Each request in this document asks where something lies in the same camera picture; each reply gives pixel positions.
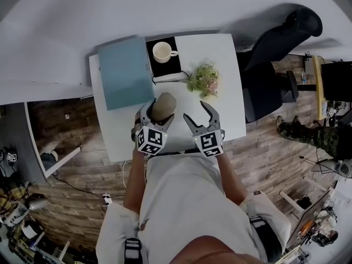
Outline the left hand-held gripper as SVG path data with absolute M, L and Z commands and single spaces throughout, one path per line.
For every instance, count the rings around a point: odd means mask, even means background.
M 165 147 L 168 134 L 164 131 L 174 119 L 174 114 L 171 114 L 162 120 L 152 120 L 151 111 L 155 102 L 156 98 L 146 102 L 139 110 L 142 128 L 136 131 L 135 141 L 137 150 L 145 156 L 155 156 Z

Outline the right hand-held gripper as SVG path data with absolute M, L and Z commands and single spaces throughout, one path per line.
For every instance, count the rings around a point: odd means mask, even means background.
M 190 116 L 183 114 L 183 118 L 190 128 L 197 148 L 206 157 L 214 157 L 223 153 L 223 139 L 225 131 L 221 129 L 218 112 L 207 102 L 200 101 L 203 109 L 210 116 L 208 127 L 197 125 Z

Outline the person's left hand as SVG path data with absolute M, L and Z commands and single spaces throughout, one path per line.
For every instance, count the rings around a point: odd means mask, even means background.
M 135 115 L 135 121 L 134 121 L 134 127 L 131 129 L 131 139 L 133 142 L 135 142 L 135 134 L 137 131 L 141 129 L 141 120 L 140 120 L 140 115 L 136 114 Z

